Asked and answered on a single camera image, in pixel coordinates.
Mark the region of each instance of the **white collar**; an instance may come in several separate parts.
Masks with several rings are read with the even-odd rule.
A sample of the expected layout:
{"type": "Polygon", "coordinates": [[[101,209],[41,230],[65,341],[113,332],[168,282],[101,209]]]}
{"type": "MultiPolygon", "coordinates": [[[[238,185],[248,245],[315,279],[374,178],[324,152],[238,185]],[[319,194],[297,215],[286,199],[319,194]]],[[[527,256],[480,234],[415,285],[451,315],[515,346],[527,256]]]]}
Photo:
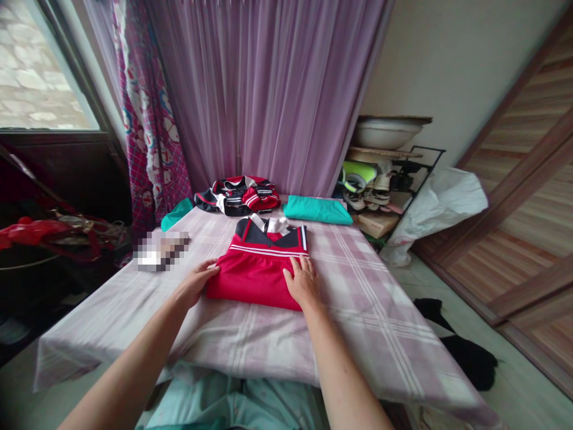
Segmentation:
{"type": "MultiPolygon", "coordinates": [[[[264,221],[257,215],[251,215],[251,221],[261,230],[264,231],[264,221]]],[[[269,226],[267,228],[267,233],[280,233],[283,236],[288,233],[288,220],[286,217],[281,218],[269,218],[269,226]]]]}

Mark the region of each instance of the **hand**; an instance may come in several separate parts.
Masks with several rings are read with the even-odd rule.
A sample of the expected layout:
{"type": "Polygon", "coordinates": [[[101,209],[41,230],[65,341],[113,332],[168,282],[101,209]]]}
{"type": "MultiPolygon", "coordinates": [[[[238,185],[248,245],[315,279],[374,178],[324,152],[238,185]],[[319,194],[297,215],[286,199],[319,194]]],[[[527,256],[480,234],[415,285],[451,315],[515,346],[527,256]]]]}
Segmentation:
{"type": "Polygon", "coordinates": [[[220,272],[221,267],[219,266],[207,269],[207,267],[215,263],[217,263],[217,259],[202,262],[199,266],[192,269],[187,277],[185,277],[177,287],[175,294],[178,294],[178,297],[182,297],[189,308],[195,306],[199,301],[201,290],[205,286],[207,280],[220,272]]]}
{"type": "Polygon", "coordinates": [[[294,278],[287,269],[283,269],[282,273],[285,275],[285,280],[287,281],[286,286],[288,287],[288,292],[291,293],[292,298],[304,310],[307,306],[320,303],[321,291],[310,258],[301,255],[299,259],[300,266],[298,265],[297,259],[291,257],[294,278]]]}

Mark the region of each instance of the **wooden wardrobe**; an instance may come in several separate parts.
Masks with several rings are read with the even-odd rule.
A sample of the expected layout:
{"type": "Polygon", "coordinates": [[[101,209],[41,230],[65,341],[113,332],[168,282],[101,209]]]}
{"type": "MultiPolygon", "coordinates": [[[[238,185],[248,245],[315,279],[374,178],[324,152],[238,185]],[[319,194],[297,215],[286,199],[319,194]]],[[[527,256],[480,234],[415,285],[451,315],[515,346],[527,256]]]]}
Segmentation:
{"type": "Polygon", "coordinates": [[[456,167],[489,208],[415,253],[573,398],[573,6],[456,167]]]}

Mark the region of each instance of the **stone wall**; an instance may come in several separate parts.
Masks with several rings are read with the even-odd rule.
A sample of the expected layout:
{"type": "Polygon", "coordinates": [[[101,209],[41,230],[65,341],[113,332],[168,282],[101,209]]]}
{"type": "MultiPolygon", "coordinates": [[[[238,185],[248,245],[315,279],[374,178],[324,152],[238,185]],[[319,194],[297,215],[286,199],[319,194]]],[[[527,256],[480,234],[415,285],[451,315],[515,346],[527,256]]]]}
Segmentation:
{"type": "Polygon", "coordinates": [[[0,4],[0,128],[93,128],[24,0],[0,4]]]}

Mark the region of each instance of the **cardboard box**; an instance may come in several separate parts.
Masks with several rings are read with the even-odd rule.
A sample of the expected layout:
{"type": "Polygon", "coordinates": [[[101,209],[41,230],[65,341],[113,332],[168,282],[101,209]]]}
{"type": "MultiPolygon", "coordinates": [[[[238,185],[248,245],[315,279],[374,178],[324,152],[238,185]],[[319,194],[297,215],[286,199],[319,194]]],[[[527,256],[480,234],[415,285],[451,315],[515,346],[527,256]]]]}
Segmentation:
{"type": "Polygon", "coordinates": [[[358,215],[358,228],[363,232],[378,239],[385,235],[398,224],[400,217],[396,214],[389,213],[362,213],[358,215]]]}

